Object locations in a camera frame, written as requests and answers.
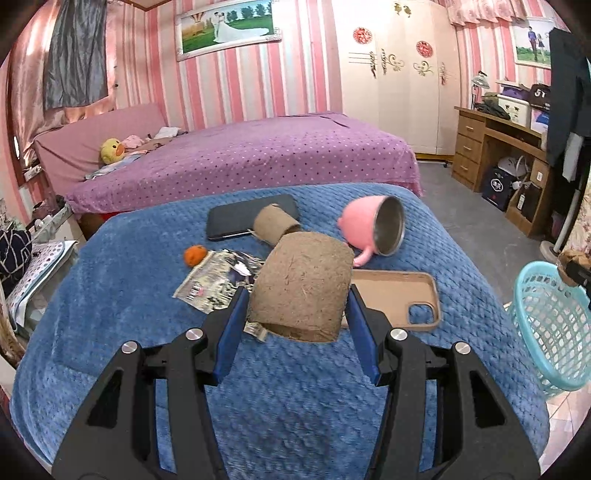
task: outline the newspaper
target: newspaper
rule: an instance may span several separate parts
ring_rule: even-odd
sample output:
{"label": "newspaper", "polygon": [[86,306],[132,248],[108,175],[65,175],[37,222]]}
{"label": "newspaper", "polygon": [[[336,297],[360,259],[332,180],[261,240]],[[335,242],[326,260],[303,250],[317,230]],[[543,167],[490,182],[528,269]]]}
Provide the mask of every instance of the newspaper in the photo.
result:
{"label": "newspaper", "polygon": [[[225,309],[239,287],[252,292],[264,261],[242,252],[210,251],[191,270],[173,297],[203,313]],[[244,331],[264,342],[267,330],[260,323],[247,322]]]}

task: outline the stuffed duck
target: stuffed duck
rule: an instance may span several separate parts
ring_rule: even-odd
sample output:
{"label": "stuffed duck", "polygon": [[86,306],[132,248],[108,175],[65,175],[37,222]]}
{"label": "stuffed duck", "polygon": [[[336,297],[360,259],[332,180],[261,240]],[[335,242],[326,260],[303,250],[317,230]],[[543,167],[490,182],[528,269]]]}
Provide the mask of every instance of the stuffed duck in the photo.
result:
{"label": "stuffed duck", "polygon": [[125,156],[125,146],[116,138],[110,138],[100,148],[100,158],[105,165],[111,165]]}

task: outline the wardrobe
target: wardrobe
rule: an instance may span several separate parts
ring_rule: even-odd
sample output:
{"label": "wardrobe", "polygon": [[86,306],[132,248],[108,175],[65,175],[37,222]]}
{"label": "wardrobe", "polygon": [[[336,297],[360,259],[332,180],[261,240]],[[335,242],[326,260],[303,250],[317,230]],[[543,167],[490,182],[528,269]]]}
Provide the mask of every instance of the wardrobe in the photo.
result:
{"label": "wardrobe", "polygon": [[333,0],[345,114],[453,155],[460,105],[456,30],[430,0]]}

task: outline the blue blanket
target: blue blanket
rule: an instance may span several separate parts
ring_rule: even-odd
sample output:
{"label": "blue blanket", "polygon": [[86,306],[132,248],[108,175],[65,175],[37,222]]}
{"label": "blue blanket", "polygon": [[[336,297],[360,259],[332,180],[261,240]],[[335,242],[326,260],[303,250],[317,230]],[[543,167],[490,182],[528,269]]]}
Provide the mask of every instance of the blue blanket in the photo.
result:
{"label": "blue blanket", "polygon": [[[549,434],[543,394],[532,362],[490,286],[411,192],[385,184],[340,184],[253,190],[119,215],[81,250],[33,334],[17,371],[11,413],[24,440],[54,459],[80,403],[126,340],[166,343],[205,315],[172,298],[188,273],[183,251],[193,244],[266,257],[247,236],[210,243],[210,208],[289,193],[306,229],[340,238],[336,219],[351,200],[373,194],[400,198],[407,215],[401,249],[367,268],[424,271],[436,279],[442,325],[419,337],[449,347],[460,339],[478,353],[507,396],[540,455]],[[363,376],[347,331],[320,345],[244,334],[232,371],[207,391],[216,436],[234,479],[363,478],[378,433],[386,391]],[[433,457],[434,390],[428,387],[423,468]],[[164,468],[174,469],[165,385],[157,387],[157,427]]]}

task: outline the tile floor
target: tile floor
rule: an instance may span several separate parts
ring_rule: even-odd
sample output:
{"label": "tile floor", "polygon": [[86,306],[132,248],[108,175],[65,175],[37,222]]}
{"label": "tile floor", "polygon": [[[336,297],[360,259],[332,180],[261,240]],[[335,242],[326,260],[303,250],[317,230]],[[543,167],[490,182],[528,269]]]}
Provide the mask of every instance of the tile floor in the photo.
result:
{"label": "tile floor", "polygon": [[[512,300],[521,268],[540,256],[540,243],[526,238],[502,212],[452,179],[451,168],[421,163],[423,201],[489,281],[502,302]],[[540,466],[545,471],[578,431],[591,407],[591,384],[548,402],[550,440]]]}
{"label": "tile floor", "polygon": [[540,458],[542,472],[563,452],[587,416],[591,407],[591,384],[576,392],[566,392],[551,398],[547,406],[550,414],[550,440]]}
{"label": "tile floor", "polygon": [[452,178],[452,169],[421,163],[423,201],[506,303],[521,269],[543,260],[540,242],[527,238],[505,214]]}

